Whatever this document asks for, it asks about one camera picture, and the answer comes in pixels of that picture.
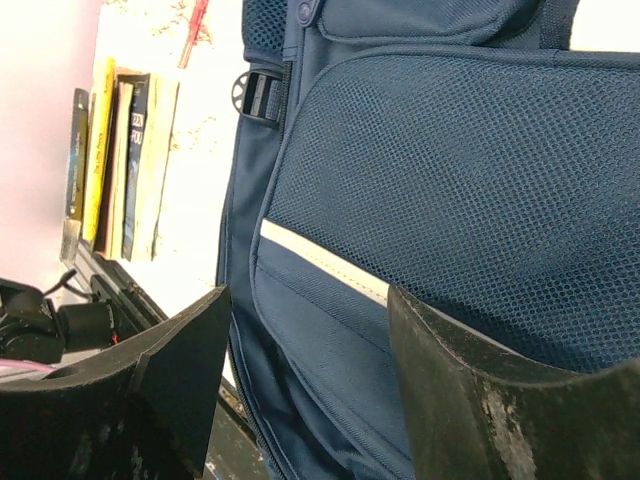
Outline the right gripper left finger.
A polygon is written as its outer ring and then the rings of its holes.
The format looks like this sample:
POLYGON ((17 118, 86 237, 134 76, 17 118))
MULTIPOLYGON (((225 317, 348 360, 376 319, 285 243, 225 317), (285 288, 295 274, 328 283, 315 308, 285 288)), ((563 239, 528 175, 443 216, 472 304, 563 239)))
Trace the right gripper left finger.
POLYGON ((2 478, 201 478, 230 320, 217 287, 97 355, 2 383, 2 478))

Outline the navy blue student backpack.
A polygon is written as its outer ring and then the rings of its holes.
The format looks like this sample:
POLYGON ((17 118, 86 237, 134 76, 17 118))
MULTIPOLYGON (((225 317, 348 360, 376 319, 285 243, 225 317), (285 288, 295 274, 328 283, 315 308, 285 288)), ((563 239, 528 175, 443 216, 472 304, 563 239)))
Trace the navy blue student backpack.
POLYGON ((247 1, 217 279, 279 479, 419 479, 398 287, 536 362, 639 363, 635 1, 247 1))

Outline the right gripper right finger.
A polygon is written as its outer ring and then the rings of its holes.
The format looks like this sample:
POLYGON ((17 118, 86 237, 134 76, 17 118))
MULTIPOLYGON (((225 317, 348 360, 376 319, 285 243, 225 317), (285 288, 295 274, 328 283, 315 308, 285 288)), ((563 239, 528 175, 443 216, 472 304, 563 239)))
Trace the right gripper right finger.
POLYGON ((639 363, 545 365, 391 287, 388 316, 419 479, 635 479, 639 363))

